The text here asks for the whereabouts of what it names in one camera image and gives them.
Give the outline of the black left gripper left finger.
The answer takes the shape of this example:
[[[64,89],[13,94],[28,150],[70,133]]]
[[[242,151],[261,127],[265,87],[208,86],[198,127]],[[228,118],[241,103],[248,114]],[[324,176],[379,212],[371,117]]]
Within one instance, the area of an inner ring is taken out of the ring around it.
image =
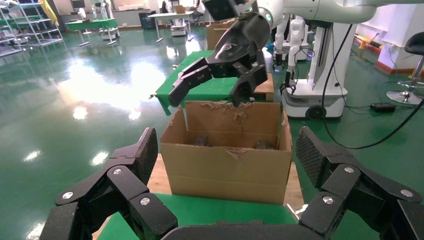
[[[119,213],[139,239],[162,239],[178,220],[148,188],[157,157],[157,133],[148,127],[138,142],[116,149],[98,172],[57,195],[40,238],[90,240]]]

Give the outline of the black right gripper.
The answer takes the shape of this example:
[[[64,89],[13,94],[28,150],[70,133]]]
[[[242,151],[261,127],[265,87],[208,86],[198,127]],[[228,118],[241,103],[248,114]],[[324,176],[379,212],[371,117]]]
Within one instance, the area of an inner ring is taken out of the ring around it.
[[[230,92],[235,107],[253,96],[255,89],[268,79],[262,48],[271,34],[267,19],[257,13],[244,13],[222,35],[214,49],[214,61],[201,57],[184,68],[168,95],[170,105],[178,106],[193,89],[219,72],[237,72],[237,81]]]

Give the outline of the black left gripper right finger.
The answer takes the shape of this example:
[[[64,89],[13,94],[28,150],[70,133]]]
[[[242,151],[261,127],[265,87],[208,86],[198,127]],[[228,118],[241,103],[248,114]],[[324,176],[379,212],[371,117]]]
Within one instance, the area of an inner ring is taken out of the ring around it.
[[[423,239],[424,206],[415,190],[366,168],[307,126],[300,129],[295,145],[298,161],[318,190],[299,218],[301,226],[328,240],[351,211],[382,240]]]

